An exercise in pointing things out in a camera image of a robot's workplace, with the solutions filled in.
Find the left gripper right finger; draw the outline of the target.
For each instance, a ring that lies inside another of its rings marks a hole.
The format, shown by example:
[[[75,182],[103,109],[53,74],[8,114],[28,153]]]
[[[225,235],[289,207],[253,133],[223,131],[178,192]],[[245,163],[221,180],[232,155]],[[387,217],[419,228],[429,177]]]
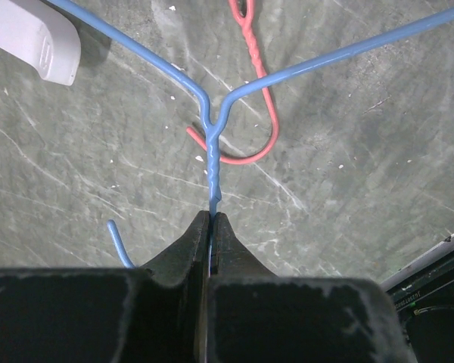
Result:
[[[213,221],[210,362],[409,362],[390,297],[360,278],[279,277]]]

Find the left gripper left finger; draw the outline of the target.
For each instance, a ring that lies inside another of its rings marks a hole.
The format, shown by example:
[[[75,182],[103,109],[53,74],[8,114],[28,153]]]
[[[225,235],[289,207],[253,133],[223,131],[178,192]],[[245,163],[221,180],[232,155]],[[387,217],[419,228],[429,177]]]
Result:
[[[203,362],[209,227],[137,268],[0,268],[0,362]]]

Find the blue wire hanger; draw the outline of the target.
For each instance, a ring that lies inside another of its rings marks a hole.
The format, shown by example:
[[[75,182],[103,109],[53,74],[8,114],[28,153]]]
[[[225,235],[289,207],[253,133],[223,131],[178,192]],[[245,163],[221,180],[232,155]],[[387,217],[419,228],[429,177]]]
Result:
[[[454,235],[454,206],[429,189],[454,171],[454,137],[420,87],[443,75],[454,54],[454,6],[380,31],[237,88],[219,105],[182,68],[164,60],[72,1],[58,8],[110,37],[193,97],[203,131],[209,209],[233,212],[247,247],[273,268],[298,271],[310,260],[338,273],[353,263],[387,273]],[[223,171],[230,115],[247,96],[291,80],[288,133],[268,172]]]

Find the red wire hanger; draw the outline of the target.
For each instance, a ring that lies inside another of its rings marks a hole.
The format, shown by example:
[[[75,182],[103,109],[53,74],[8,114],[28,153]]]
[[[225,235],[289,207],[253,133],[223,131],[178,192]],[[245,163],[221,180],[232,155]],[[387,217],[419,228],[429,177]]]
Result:
[[[282,13],[281,1],[185,1],[188,71],[209,93],[216,110],[235,88],[267,74],[267,47]],[[254,166],[274,148],[278,111],[267,88],[236,101],[225,128],[221,163],[230,169]]]

